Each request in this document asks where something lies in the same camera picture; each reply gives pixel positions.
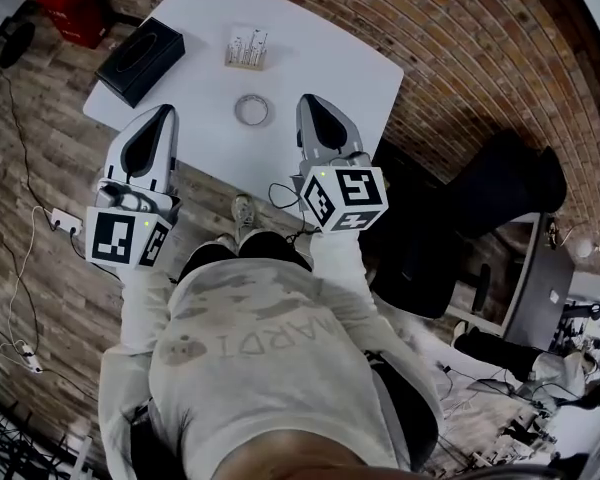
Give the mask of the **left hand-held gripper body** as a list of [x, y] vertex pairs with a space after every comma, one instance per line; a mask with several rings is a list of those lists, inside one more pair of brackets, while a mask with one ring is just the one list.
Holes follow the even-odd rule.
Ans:
[[100, 180], [95, 204], [86, 213], [86, 260], [113, 268], [154, 268], [180, 206], [175, 195]]

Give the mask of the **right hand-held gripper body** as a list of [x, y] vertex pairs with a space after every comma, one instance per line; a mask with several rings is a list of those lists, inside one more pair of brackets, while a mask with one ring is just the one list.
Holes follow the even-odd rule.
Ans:
[[304, 161], [292, 180], [300, 210], [325, 233], [366, 230], [389, 207], [382, 171], [365, 152], [320, 165]]

